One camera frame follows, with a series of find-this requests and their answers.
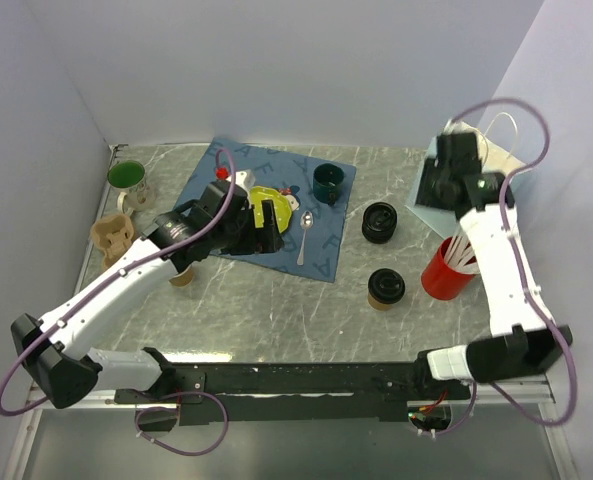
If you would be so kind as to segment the stack of black cup lids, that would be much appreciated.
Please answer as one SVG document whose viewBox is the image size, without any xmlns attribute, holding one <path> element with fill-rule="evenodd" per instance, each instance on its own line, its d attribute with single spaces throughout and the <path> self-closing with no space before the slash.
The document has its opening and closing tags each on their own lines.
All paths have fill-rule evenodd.
<svg viewBox="0 0 593 480">
<path fill-rule="evenodd" d="M 392 205 L 386 202 L 375 202 L 365 209 L 361 231 L 367 241 L 384 244 L 392 238 L 397 223 L 397 211 Z"/>
</svg>

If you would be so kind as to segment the stack of brown paper cups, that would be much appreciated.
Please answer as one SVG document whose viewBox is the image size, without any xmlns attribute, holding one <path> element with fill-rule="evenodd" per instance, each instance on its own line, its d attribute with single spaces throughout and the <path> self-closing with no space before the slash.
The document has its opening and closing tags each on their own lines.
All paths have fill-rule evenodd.
<svg viewBox="0 0 593 480">
<path fill-rule="evenodd" d="M 169 280 L 169 283 L 174 287 L 184 287 L 192 282 L 194 272 L 191 266 L 188 266 L 183 272 L 174 276 Z"/>
</svg>

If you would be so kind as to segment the black plastic cup lid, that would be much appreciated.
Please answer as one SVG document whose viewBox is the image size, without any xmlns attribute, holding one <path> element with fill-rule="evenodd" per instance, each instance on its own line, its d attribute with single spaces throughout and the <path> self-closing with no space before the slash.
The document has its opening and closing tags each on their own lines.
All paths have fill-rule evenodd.
<svg viewBox="0 0 593 480">
<path fill-rule="evenodd" d="M 368 279 L 367 288 L 368 292 L 372 291 L 383 297 L 400 295 L 403 298 L 406 292 L 403 277 L 395 270 L 389 268 L 381 268 L 374 271 Z"/>
</svg>

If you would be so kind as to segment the brown cardboard cup carrier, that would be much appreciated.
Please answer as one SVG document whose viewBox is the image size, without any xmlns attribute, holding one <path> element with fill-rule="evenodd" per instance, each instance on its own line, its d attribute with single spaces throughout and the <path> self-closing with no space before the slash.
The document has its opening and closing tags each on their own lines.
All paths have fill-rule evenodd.
<svg viewBox="0 0 593 480">
<path fill-rule="evenodd" d="M 90 229 L 90 236 L 103 255 L 101 268 L 106 271 L 124 256 L 137 234 L 131 218 L 118 213 L 97 220 Z"/>
</svg>

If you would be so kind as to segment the brown paper coffee cup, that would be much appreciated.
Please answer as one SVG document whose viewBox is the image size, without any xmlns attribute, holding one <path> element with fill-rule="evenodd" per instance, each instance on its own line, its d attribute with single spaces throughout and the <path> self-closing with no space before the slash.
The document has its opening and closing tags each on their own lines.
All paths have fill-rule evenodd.
<svg viewBox="0 0 593 480">
<path fill-rule="evenodd" d="M 394 297 L 383 297 L 373 293 L 372 291 L 369 291 L 367 294 L 368 304 L 373 309 L 378 311 L 390 310 L 394 305 L 400 302 L 401 299 L 402 297 L 400 295 L 395 295 Z"/>
</svg>

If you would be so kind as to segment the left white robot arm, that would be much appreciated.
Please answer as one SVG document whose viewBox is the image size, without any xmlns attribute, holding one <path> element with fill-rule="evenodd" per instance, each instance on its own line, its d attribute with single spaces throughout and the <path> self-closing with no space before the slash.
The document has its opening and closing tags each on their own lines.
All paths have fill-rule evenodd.
<svg viewBox="0 0 593 480">
<path fill-rule="evenodd" d="M 199 199 L 156 216 L 127 252 L 75 297 L 39 319 L 17 318 L 11 331 L 22 365 L 58 409 L 105 389 L 138 390 L 150 401 L 164 401 L 175 379 L 157 350 L 102 351 L 96 341 L 137 300 L 212 252 L 266 254 L 283 244 L 272 201 L 253 205 L 241 186 L 213 181 Z"/>
</svg>

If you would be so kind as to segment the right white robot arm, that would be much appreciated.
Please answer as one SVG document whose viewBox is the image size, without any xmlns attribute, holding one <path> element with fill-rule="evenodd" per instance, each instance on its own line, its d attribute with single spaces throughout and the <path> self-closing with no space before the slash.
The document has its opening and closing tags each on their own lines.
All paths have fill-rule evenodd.
<svg viewBox="0 0 593 480">
<path fill-rule="evenodd" d="M 489 308 L 490 337 L 431 350 L 413 375 L 415 391 L 432 399 L 448 381 L 492 383 L 544 374 L 573 336 L 567 326 L 549 329 L 552 317 L 529 269 L 511 188 L 500 171 L 485 171 L 474 132 L 442 133 L 424 163 L 416 205 L 455 216 L 473 252 L 462 268 L 448 263 L 451 239 L 443 241 L 421 275 L 425 291 L 453 300 L 477 267 Z"/>
</svg>

